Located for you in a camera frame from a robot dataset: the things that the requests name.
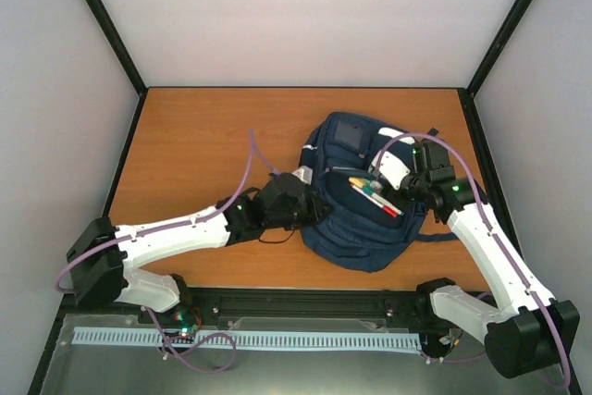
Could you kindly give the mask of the red capped white marker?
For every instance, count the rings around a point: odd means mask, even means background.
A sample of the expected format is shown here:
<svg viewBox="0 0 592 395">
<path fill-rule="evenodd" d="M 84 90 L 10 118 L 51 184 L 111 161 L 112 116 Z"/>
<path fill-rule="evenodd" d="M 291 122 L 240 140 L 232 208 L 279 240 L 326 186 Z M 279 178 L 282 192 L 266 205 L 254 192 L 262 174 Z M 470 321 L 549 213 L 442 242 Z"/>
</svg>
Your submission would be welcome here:
<svg viewBox="0 0 592 395">
<path fill-rule="evenodd" d="M 371 193 L 366 192 L 364 189 L 360 188 L 355 184 L 351 184 L 351 188 L 362 195 L 366 200 L 371 202 L 374 206 L 381 209 L 385 214 L 389 215 L 392 218 L 397 218 L 401 215 L 400 212 L 395 210 L 392 206 L 382 204 L 377 198 L 375 198 Z"/>
</svg>

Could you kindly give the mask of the purple capped white marker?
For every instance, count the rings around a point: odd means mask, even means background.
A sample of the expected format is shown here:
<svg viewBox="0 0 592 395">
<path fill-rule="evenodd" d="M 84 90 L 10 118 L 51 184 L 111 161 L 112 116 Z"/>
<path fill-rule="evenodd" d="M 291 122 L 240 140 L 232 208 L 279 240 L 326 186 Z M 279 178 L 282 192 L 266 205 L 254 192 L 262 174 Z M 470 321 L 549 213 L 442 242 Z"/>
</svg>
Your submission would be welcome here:
<svg viewBox="0 0 592 395">
<path fill-rule="evenodd" d="M 370 200 L 376 204 L 377 206 L 379 206 L 385 213 L 391 215 L 392 217 L 398 217 L 401 213 L 392 205 L 390 204 L 381 204 L 379 202 L 376 202 L 375 200 L 371 199 Z"/>
</svg>

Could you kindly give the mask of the green capped white marker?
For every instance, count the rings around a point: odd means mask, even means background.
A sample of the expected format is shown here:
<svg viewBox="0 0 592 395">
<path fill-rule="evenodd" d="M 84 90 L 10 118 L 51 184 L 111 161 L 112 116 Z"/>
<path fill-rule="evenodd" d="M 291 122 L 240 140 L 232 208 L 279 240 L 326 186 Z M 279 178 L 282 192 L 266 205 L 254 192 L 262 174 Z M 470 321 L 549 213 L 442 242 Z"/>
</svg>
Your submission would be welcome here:
<svg viewBox="0 0 592 395">
<path fill-rule="evenodd" d="M 361 191 L 367 196 L 369 196 L 371 199 L 375 200 L 376 202 L 384 204 L 384 200 L 382 199 L 382 197 L 379 194 L 375 193 L 375 191 L 371 188 L 361 187 Z"/>
</svg>

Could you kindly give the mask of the navy blue student backpack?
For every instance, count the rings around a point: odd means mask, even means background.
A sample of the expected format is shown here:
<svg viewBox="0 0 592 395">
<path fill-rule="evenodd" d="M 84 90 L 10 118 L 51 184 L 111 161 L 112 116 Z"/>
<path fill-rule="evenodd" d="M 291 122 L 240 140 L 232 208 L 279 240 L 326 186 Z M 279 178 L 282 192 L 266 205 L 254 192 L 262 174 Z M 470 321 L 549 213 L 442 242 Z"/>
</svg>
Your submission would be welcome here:
<svg viewBox="0 0 592 395">
<path fill-rule="evenodd" d="M 311 251 L 340 267 L 373 273 L 386 268 L 412 243 L 455 241 L 453 233 L 423 234 L 428 210 L 412 204 L 390 216 L 351 185 L 371 179 L 376 155 L 406 131 L 387 122 L 348 112 L 332 112 L 302 147 L 300 165 L 312 170 L 312 189 L 333 211 L 301 230 Z"/>
</svg>

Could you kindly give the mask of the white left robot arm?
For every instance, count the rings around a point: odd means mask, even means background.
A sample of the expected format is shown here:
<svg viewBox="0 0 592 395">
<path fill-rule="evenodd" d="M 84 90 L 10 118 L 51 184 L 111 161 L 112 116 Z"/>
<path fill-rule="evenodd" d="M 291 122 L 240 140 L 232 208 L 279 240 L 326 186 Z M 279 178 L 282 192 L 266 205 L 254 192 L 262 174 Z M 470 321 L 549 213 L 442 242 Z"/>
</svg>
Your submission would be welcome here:
<svg viewBox="0 0 592 395">
<path fill-rule="evenodd" d="M 145 270 L 183 253 L 255 241 L 266 230 L 314 227 L 332 211 L 301 171 L 281 173 L 261 188 L 232 195 L 202 211 L 144 225 L 93 220 L 67 252 L 74 300 L 85 310 L 113 302 L 144 306 L 172 323 L 186 321 L 192 300 L 184 279 Z"/>
</svg>

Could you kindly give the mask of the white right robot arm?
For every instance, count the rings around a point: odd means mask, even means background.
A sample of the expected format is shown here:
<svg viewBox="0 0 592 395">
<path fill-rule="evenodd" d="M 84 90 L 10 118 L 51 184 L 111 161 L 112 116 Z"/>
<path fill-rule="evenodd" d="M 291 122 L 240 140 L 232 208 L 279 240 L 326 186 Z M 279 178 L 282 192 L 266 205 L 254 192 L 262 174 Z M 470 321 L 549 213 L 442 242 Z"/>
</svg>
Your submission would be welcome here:
<svg viewBox="0 0 592 395">
<path fill-rule="evenodd" d="M 489 361 L 506 378 L 559 364 L 563 375 L 556 389 L 567 389 L 572 372 L 569 350 L 579 313 L 560 302 L 535 277 L 501 228 L 492 206 L 484 202 L 472 173 L 459 179 L 450 162 L 458 153 L 441 139 L 411 134 L 413 164 L 407 167 L 383 148 L 376 173 L 396 197 L 422 202 L 447 225 L 471 254 L 491 290 L 489 305 L 446 279 L 422 284 L 427 312 L 450 321 L 485 347 Z"/>
</svg>

